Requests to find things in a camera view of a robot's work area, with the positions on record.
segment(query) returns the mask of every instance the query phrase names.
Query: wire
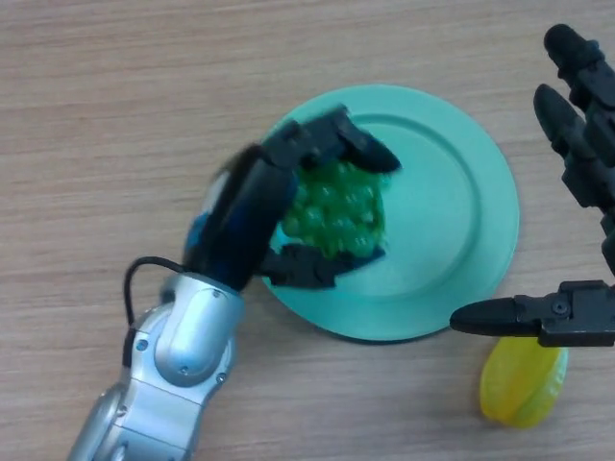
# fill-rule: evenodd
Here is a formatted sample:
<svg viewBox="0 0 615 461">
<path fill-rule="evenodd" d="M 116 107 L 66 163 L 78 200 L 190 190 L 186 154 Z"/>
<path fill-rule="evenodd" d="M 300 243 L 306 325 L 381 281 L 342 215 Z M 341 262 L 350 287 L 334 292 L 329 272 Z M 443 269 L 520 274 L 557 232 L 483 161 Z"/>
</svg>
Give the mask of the wire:
<svg viewBox="0 0 615 461">
<path fill-rule="evenodd" d="M 177 262 L 171 261 L 170 259 L 166 259 L 164 257 L 159 256 L 142 256 L 133 261 L 133 263 L 128 266 L 126 269 L 126 274 L 124 275 L 124 307 L 126 309 L 126 320 L 128 321 L 128 326 L 130 327 L 135 322 L 135 312 L 133 311 L 133 296 L 131 294 L 131 284 L 133 281 L 133 276 L 135 275 L 136 270 L 145 265 L 154 265 L 164 267 L 173 272 L 177 272 L 181 274 L 186 271 L 186 268 L 182 264 L 178 264 Z"/>
</svg>

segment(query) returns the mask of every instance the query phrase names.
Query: wood grain surface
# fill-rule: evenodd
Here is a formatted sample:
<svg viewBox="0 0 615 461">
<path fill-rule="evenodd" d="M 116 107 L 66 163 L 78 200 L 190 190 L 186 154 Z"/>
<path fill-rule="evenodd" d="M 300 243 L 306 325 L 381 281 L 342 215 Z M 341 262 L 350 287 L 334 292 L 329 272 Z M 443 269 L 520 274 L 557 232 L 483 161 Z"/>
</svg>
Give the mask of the wood grain surface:
<svg viewBox="0 0 615 461">
<path fill-rule="evenodd" d="M 523 211 L 500 294 L 611 280 L 600 216 L 561 183 L 531 98 L 563 88 L 548 28 L 570 23 L 615 57 L 614 14 L 612 0 L 3 0 L 0 459 L 65 459 L 119 371 L 126 265 L 177 258 L 213 169 L 335 87 L 417 87 L 497 140 Z M 163 275 L 137 276 L 139 308 Z M 489 339 L 360 346 L 259 282 L 246 299 L 199 461 L 615 459 L 614 351 L 572 351 L 552 416 L 517 431 L 478 410 Z"/>
</svg>

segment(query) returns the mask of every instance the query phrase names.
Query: teal plate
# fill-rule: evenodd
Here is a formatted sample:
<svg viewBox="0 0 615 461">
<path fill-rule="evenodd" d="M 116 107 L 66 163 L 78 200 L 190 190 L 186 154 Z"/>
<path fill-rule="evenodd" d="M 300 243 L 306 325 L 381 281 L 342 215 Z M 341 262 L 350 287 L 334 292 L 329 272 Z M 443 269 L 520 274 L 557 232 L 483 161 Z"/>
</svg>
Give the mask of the teal plate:
<svg viewBox="0 0 615 461">
<path fill-rule="evenodd" d="M 519 202 L 504 156 L 466 113 L 399 86 L 338 89 L 283 121 L 340 104 L 403 165 L 382 197 L 386 256 L 339 277 L 334 289 L 265 283 L 308 322 L 350 338 L 400 341 L 446 328 L 457 308 L 495 293 L 512 260 Z M 278 230 L 272 246 L 288 241 Z"/>
</svg>

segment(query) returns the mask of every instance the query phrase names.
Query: robotic hand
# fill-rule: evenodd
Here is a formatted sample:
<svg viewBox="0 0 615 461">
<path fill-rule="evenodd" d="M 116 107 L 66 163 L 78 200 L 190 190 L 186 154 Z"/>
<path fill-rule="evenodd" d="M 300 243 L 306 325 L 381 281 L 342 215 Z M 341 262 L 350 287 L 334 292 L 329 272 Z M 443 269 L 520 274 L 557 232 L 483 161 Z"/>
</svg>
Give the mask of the robotic hand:
<svg viewBox="0 0 615 461">
<path fill-rule="evenodd" d="M 345 108 L 284 124 L 235 156 L 215 176 L 201 216 L 177 264 L 148 256 L 128 269 L 124 296 L 129 330 L 119 380 L 93 406 L 68 461 L 188 461 L 209 399 L 234 364 L 241 291 L 254 275 L 298 288 L 328 288 L 335 276 L 383 255 L 325 259 L 315 248 L 269 241 L 298 188 L 298 169 L 343 159 L 373 173 L 401 167 L 376 138 L 356 127 Z M 143 264 L 177 275 L 160 305 L 135 320 L 131 279 Z"/>
<path fill-rule="evenodd" d="M 603 255 L 615 274 L 615 74 L 598 42 L 566 25 L 547 32 L 545 47 L 585 120 L 547 85 L 536 90 L 534 110 L 564 160 L 562 180 L 578 204 L 603 213 Z M 543 298 L 515 296 L 466 305 L 453 314 L 451 327 L 487 336 L 536 336 L 544 347 L 613 346 L 615 291 L 599 280 L 563 282 Z"/>
</svg>

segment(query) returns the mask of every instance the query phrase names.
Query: yellow toy fruit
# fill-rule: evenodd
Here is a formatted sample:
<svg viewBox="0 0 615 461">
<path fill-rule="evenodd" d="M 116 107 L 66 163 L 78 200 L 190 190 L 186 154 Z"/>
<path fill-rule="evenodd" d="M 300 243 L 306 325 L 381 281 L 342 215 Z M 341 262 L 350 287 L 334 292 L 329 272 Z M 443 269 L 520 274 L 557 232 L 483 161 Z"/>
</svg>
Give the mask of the yellow toy fruit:
<svg viewBox="0 0 615 461">
<path fill-rule="evenodd" d="M 538 425 L 551 413 L 567 367 L 566 348 L 543 348 L 535 338 L 501 339 L 482 369 L 482 413 L 512 427 Z"/>
</svg>

